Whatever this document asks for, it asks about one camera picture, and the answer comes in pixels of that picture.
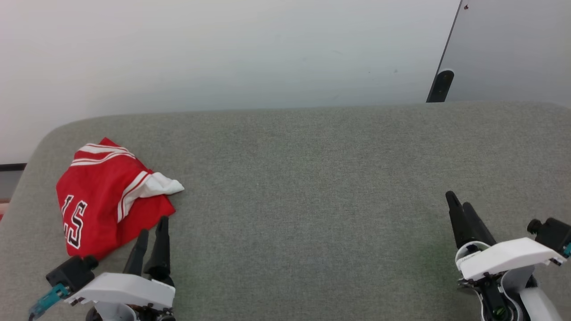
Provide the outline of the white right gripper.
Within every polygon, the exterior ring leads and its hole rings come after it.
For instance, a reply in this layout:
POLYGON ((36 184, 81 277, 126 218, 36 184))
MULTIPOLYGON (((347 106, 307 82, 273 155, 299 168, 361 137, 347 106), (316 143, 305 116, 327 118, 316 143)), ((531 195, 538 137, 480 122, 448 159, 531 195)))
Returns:
POLYGON ((538 265, 567 262, 561 254, 529 238, 497 243, 473 205, 446 192, 458 249, 459 285, 475 291, 482 321, 561 321, 562 315, 539 287, 538 265))

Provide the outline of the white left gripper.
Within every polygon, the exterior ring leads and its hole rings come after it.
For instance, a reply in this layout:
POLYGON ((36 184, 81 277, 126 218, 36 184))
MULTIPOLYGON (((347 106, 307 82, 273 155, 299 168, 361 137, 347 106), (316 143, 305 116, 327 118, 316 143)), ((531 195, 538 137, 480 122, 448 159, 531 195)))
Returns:
POLYGON ((155 229, 155 243, 141 276, 148 246, 148 230, 141 230, 131 249, 123 273, 102 273, 65 302, 92 303, 103 321, 142 321, 141 313, 151 312, 159 321, 173 314, 176 290, 171 278, 169 217, 161 217, 155 229))

